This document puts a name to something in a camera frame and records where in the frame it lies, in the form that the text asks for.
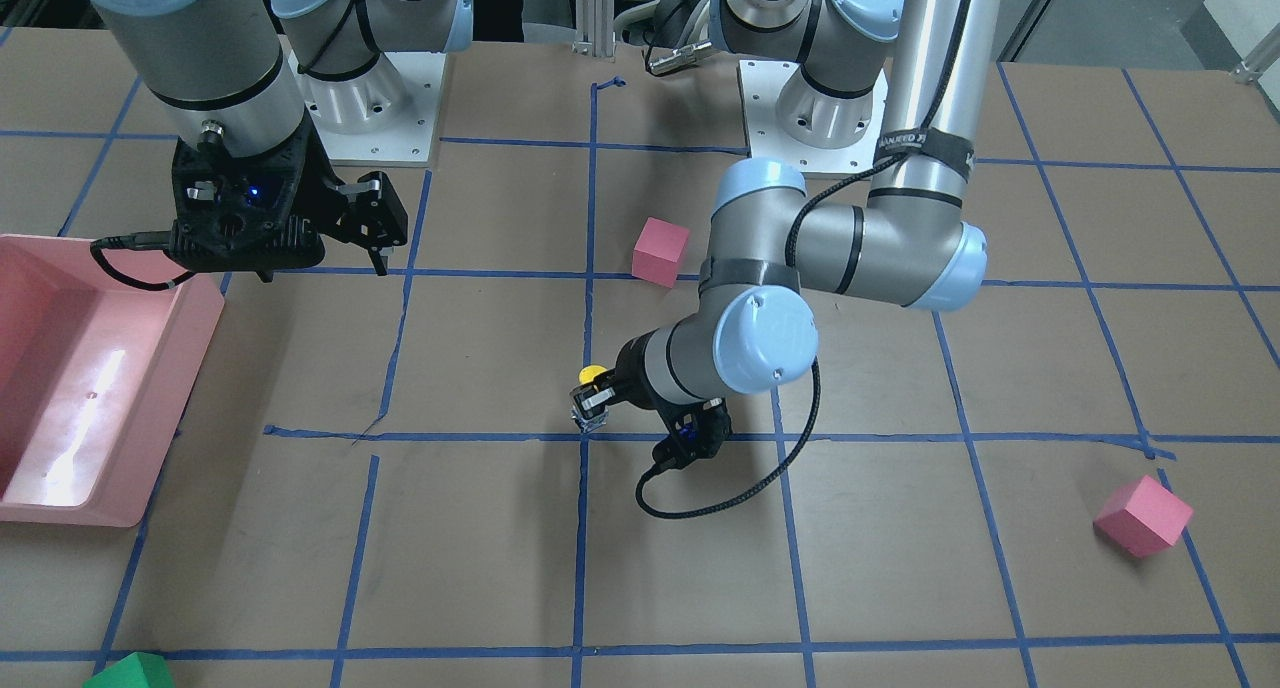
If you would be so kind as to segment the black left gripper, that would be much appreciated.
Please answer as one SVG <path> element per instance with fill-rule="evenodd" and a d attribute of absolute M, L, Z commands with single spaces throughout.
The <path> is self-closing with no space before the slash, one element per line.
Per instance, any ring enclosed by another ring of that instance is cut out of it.
<path fill-rule="evenodd" d="M 646 377 L 646 343 L 625 343 L 614 368 L 607 372 L 605 387 L 581 384 L 570 393 L 571 416 L 576 422 L 605 422 L 609 405 L 631 404 L 641 410 L 657 410 L 655 393 Z"/>

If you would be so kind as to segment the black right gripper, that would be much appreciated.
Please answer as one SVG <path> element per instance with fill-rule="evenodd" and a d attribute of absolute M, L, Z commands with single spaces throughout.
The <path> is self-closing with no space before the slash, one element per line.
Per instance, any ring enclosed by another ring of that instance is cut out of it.
<path fill-rule="evenodd" d="M 408 238 L 408 214 L 390 176 L 371 170 L 357 182 L 342 182 L 316 133 L 307 141 L 300 214 L 326 237 L 372 252 L 376 275 L 389 274 L 390 249 L 406 246 Z"/>

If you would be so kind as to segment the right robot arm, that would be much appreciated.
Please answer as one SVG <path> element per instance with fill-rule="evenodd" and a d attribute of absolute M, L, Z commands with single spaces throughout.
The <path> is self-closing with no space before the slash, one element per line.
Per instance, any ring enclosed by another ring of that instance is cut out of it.
<path fill-rule="evenodd" d="M 88 0 L 172 116 L 175 215 L 163 231 L 93 240 L 109 278 L 173 290 L 200 272 L 310 269 L 324 238 L 379 275 L 408 240 L 390 178 L 337 176 L 324 132 L 360 136 L 410 109 L 392 52 L 454 52 L 474 0 Z"/>

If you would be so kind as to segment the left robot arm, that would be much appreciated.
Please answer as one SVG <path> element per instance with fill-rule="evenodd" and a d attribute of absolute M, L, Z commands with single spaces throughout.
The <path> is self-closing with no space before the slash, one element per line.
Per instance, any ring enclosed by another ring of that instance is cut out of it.
<path fill-rule="evenodd" d="M 951 311 L 977 295 L 986 237 L 961 217 L 1000 0 L 708 0 L 714 47 L 797 64 L 796 84 L 861 106 L 891 72 L 865 205 L 814 199 L 797 168 L 742 159 L 710 214 L 698 309 L 641 334 L 571 393 L 590 430 L 609 405 L 703 405 L 808 373 L 804 290 Z"/>

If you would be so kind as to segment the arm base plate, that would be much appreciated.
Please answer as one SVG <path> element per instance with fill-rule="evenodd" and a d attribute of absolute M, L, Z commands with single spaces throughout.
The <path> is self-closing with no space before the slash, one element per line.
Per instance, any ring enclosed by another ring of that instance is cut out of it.
<path fill-rule="evenodd" d="M 388 52 L 344 82 L 294 75 L 330 162 L 338 168 L 428 168 L 445 69 L 440 52 Z"/>
<path fill-rule="evenodd" d="M 777 159 L 804 176 L 837 179 L 872 168 L 888 81 L 869 95 L 822 95 L 791 61 L 741 60 L 739 84 L 751 159 Z"/>

